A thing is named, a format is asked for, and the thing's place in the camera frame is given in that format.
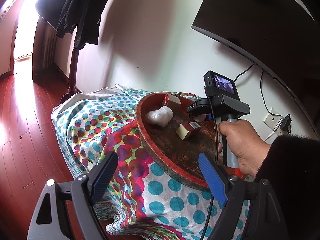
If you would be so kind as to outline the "person's right hand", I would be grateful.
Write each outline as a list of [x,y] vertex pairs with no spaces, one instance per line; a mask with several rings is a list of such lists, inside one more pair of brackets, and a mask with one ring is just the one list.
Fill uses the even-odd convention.
[[261,139],[247,120],[223,121],[219,123],[218,132],[226,137],[227,145],[238,158],[240,172],[254,178],[271,145]]

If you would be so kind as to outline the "black fuzzy sleeve forearm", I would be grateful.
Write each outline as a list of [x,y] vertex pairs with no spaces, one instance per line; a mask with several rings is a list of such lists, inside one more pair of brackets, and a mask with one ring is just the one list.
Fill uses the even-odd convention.
[[256,175],[271,183],[290,239],[319,239],[319,141],[279,136]]

